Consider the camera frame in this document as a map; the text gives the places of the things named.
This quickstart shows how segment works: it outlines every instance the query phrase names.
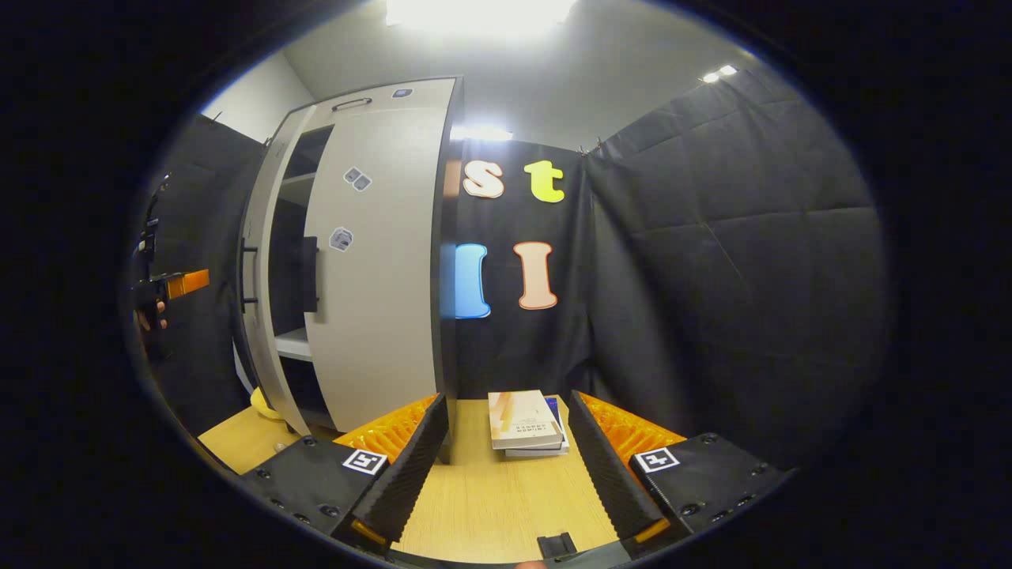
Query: cabinet door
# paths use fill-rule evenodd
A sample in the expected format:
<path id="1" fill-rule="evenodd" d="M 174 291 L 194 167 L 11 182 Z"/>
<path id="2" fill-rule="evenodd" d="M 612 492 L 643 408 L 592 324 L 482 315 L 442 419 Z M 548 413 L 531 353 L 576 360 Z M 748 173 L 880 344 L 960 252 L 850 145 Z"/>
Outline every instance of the cabinet door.
<path id="1" fill-rule="evenodd" d="M 257 174 L 250 193 L 243 222 L 246 247 L 257 249 L 255 252 L 242 253 L 243 296 L 257 299 L 256 303 L 246 305 L 246 312 L 243 314 L 250 357 L 271 407 L 291 425 L 291 428 L 304 435 L 310 434 L 310 429 L 306 426 L 306 421 L 303 420 L 303 415 L 288 390 L 288 383 L 284 380 L 274 341 L 267 287 L 267 261 L 270 254 L 270 225 L 274 219 L 274 206 L 281 186 L 281 176 L 291 158 L 296 142 L 315 109 L 315 106 L 310 106 L 292 112 L 281 125 L 260 166 L 260 173 Z"/>
<path id="2" fill-rule="evenodd" d="M 306 218 L 320 245 L 320 302 L 306 330 L 339 430 L 436 392 L 430 257 L 445 116 L 445 107 L 339 115 L 324 150 Z M 351 168 L 370 180 L 364 189 L 346 181 Z M 335 232 L 343 243 L 331 243 Z"/>

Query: white cabinet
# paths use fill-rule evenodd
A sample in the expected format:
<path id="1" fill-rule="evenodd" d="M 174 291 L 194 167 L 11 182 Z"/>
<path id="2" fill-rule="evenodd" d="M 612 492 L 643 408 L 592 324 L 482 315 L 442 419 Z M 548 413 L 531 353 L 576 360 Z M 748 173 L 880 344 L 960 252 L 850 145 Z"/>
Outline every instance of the white cabinet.
<path id="1" fill-rule="evenodd" d="M 441 220 L 454 218 L 447 211 L 460 176 L 460 144 L 448 140 L 460 82 L 412 81 L 333 97 L 290 113 L 268 149 L 246 212 L 246 244 L 260 248 L 243 256 L 245 296 L 257 299 L 246 305 L 245 333 L 268 402 L 301 433 L 309 432 L 309 413 L 292 398 L 280 357 L 312 361 L 338 430 L 436 392 L 447 395 L 452 429 L 454 243 L 451 224 Z M 393 96 L 403 89 L 411 94 Z M 326 141 L 315 171 L 288 167 L 304 133 Z M 304 234 L 319 249 L 319 301 L 304 314 L 305 328 L 275 336 L 267 263 L 271 254 L 289 254 L 268 250 L 277 199 L 306 208 Z"/>

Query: white wall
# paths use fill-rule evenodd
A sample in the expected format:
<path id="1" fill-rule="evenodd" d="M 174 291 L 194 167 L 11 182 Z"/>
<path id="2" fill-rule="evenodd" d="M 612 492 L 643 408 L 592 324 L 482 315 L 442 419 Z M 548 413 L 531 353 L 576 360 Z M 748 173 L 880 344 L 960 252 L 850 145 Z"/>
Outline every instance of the white wall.
<path id="1" fill-rule="evenodd" d="M 284 49 L 318 99 L 367 85 L 463 75 L 466 124 L 513 140 L 597 145 L 745 53 L 662 5 L 578 0 L 561 24 L 485 32 L 388 26 L 387 3 L 360 3 Z"/>
<path id="2" fill-rule="evenodd" d="M 283 53 L 276 53 L 219 93 L 200 113 L 258 142 L 274 136 L 284 115 L 313 102 Z"/>

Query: cabinet shelf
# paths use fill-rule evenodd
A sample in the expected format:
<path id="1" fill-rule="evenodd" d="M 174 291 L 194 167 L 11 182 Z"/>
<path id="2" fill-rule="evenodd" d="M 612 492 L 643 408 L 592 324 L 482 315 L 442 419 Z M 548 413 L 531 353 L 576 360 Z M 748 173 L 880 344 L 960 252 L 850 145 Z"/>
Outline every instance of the cabinet shelf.
<path id="1" fill-rule="evenodd" d="M 313 191 L 313 179 L 315 177 L 316 172 L 311 172 L 281 180 L 281 188 L 278 190 L 277 196 L 304 208 L 309 207 L 310 192 Z"/>
<path id="2" fill-rule="evenodd" d="M 313 354 L 310 353 L 310 340 L 306 335 L 306 328 L 299 328 L 290 332 L 285 332 L 274 337 L 277 345 L 277 354 L 281 357 L 302 359 L 303 361 L 313 361 Z"/>

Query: orange gripper pad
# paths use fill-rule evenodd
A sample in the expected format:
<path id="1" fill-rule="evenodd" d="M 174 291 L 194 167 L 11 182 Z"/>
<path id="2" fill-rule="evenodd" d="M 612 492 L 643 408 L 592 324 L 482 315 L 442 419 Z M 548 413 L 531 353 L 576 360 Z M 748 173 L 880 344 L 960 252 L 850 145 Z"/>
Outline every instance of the orange gripper pad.
<path id="1" fill-rule="evenodd" d="M 610 403 L 605 403 L 585 393 L 581 393 L 580 397 L 583 398 L 590 414 L 594 416 L 594 420 L 604 431 L 604 435 L 608 437 L 611 448 L 637 482 L 639 479 L 629 468 L 629 459 L 632 458 L 632 455 L 685 440 L 684 436 L 655 425 L 647 419 L 638 417 Z"/>
<path id="2" fill-rule="evenodd" d="M 425 399 L 409 403 L 397 411 L 391 411 L 378 419 L 373 419 L 338 436 L 334 442 L 387 455 L 393 464 L 411 440 L 419 421 L 425 416 L 425 410 L 435 401 L 437 395 L 432 394 Z"/>
<path id="3" fill-rule="evenodd" d="M 197 289 L 203 289 L 209 282 L 210 277 L 208 276 L 207 269 L 198 270 L 196 272 L 187 272 L 182 276 L 172 278 L 166 282 L 166 288 L 169 291 L 169 300 L 192 293 Z"/>

